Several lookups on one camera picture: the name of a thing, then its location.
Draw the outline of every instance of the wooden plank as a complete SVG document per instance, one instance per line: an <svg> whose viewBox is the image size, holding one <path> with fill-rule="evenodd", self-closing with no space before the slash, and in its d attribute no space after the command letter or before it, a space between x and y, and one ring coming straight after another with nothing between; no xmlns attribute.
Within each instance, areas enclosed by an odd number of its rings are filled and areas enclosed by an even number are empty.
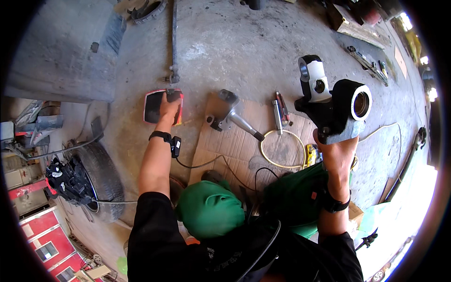
<svg viewBox="0 0 451 282"><path fill-rule="evenodd" d="M387 33L377 24L371 26L367 23L360 25L350 15L349 11L339 5L327 6L327 17L332 25L332 29L366 41L381 49L391 46L391 40Z"/></svg>

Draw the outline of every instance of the window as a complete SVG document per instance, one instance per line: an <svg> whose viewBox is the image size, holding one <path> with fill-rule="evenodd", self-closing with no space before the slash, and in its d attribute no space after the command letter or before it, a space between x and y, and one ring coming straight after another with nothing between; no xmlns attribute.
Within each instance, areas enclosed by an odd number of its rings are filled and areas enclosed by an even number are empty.
<svg viewBox="0 0 451 282"><path fill-rule="evenodd" d="M49 260L51 257L54 257L58 254L58 251L56 250L55 246L53 245L52 241L46 243L45 245L42 245L38 249L35 250L39 258L45 262Z"/></svg>
<svg viewBox="0 0 451 282"><path fill-rule="evenodd" d="M62 272L60 272L56 278L58 280L60 280L61 282L69 282L72 279L75 278L74 275L74 271L72 270L72 268L69 266L68 268L66 268L65 270L63 270Z"/></svg>

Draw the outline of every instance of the yellow cable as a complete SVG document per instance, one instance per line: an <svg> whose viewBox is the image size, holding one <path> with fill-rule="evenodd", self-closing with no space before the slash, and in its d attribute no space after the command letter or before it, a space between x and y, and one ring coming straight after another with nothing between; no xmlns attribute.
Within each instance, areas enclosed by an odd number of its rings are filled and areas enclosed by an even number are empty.
<svg viewBox="0 0 451 282"><path fill-rule="evenodd" d="M268 136L269 134L271 134L271 133L273 133L273 132L276 132L277 130L271 130L271 131L268 131L268 132L266 132L266 134L264 135L264 137L266 137L266 136ZM280 164L278 164L278 163L275 163L275 162L273 162L273 161L271 161L266 155L265 155L265 152L263 151L263 142L265 141L265 139L262 141L262 142L260 142L260 152L262 153L262 155L263 155L263 157L268 161L268 162L270 162L271 164L273 164L273 165L275 165L275 166L278 166L278 167L283 167L283 168L298 168L298 167L302 167L302 169L304 169L307 165L305 164L305 161L307 160L307 153L306 153L306 151L305 151L305 147L304 147L304 143L302 143L302 141L301 141L301 139L296 135L296 134L294 134L293 132L291 132L291 131L288 131L288 130L285 130L285 129L283 129L282 130L283 132L286 132L286 133L288 133L288 134L291 134L291 135L293 135L293 136L295 136L296 137L296 139L298 139L299 140L299 142L301 143L301 145L302 145L302 149L304 150L304 162L303 162L303 164L302 165L297 165L297 166L283 166L283 165L280 165Z"/></svg>

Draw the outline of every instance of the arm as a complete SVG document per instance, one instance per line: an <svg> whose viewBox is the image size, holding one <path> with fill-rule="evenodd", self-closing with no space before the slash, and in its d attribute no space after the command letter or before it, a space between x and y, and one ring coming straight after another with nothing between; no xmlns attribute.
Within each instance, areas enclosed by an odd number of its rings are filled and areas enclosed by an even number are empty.
<svg viewBox="0 0 451 282"><path fill-rule="evenodd" d="M160 120L155 130L170 133L174 117L181 100L169 103L166 92L163 93L160 106ZM169 171L171 162L170 144L163 138L150 139L144 153L141 171L139 172L139 195L146 192L160 192L169 198Z"/></svg>
<svg viewBox="0 0 451 282"><path fill-rule="evenodd" d="M349 174L359 137L324 145L318 141L317 129L313 131L313 138L322 152L324 165L329 174L327 188L332 198L342 203L350 199ZM346 232L348 226L348 209L336 213L329 213L322 209L318 220L319 242L328 236L337 236Z"/></svg>

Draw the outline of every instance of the garage floor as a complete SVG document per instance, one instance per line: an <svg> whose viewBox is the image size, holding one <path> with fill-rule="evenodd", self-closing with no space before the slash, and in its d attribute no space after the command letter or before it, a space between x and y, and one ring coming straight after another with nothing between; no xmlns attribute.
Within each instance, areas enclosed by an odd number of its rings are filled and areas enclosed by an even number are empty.
<svg viewBox="0 0 451 282"><path fill-rule="evenodd" d="M297 59L316 54L324 62L329 85L339 79L351 79L369 86L373 108L366 120L366 136L381 125L399 122L402 132L400 166L404 163L413 137L427 125L427 105L420 75L405 52L391 25L381 26L391 37L392 46L384 51L365 42L338 34L329 28L325 9L311 1L295 4L268 1L263 11L252 11L238 0L180 1L178 5L177 48L180 83L173 85L185 94L183 125L172 130L183 139L180 160L190 164L204 119L207 96L220 89L237 93L242 99L270 103L275 90L285 98L290 112L293 102L302 95ZM125 200L136 200L137 177L148 137L154 126L142 121L144 95L169 85L162 77L169 75L170 4L162 14L142 25L129 25L120 48L117 64L115 101L101 143L112 158L124 185ZM361 65L345 50L354 45L364 52L379 56L389 68L389 87L362 70ZM407 79L394 58L395 47L407 65ZM64 127L51 136L50 151L77 136L81 130L87 105L62 103ZM80 140L90 139L90 121L102 116L105 123L106 104L94 102L87 126ZM352 201L363 210L377 204L388 177L397 175L396 164L400 136L396 126L383 129L357 149L359 169L353 175ZM420 151L416 161L425 164L428 147ZM189 170L175 161L171 173L188 182ZM130 230L117 224L90 223L80 208L64 203L75 235L104 262L117 270L118 257ZM135 204L129 204L121 217L133 226Z"/></svg>

